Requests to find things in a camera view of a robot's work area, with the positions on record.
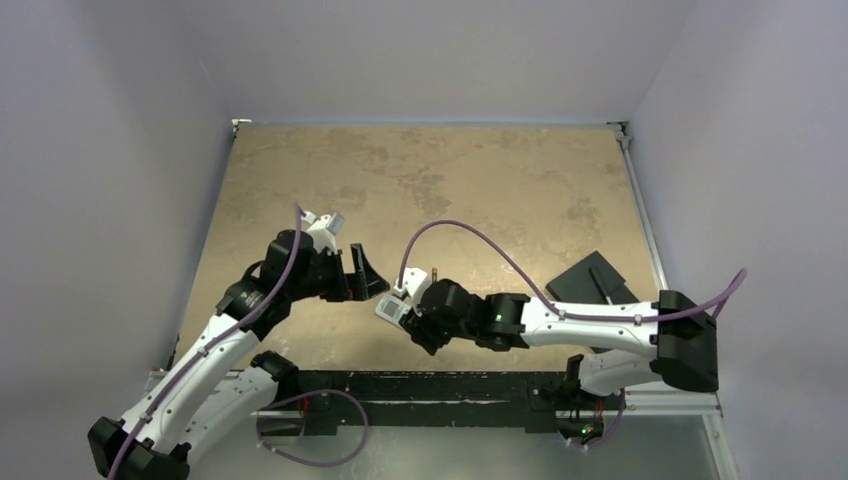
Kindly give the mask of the white remote control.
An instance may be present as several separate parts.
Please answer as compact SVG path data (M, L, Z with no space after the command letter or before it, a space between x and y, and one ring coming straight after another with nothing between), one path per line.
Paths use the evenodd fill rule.
M401 299L386 295L378 302L375 315L389 324L402 329L401 321L409 314L411 307Z

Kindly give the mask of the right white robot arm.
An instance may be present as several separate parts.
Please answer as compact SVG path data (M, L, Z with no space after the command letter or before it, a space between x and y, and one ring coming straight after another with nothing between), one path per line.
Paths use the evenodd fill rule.
M620 305L553 303L518 293L480 297L442 279L408 298L388 296L384 318L428 354L453 339L497 352L583 345L597 349L569 363L564 399L584 407L618 389L663 381L688 392L719 389L717 322L682 293Z

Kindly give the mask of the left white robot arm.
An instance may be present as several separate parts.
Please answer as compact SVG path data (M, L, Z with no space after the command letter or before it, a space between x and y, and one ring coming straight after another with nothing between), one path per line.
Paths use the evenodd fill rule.
M120 418L102 417L90 428L96 470L106 479L186 479L193 464L247 416L294 406L306 420L324 398L361 403L347 392L318 384L310 389L301 370L273 351L256 355L230 374L291 313L300 300L363 302L389 290L363 247L350 247L346 272L336 230L314 224L283 230L263 259L232 284L191 348L160 382Z

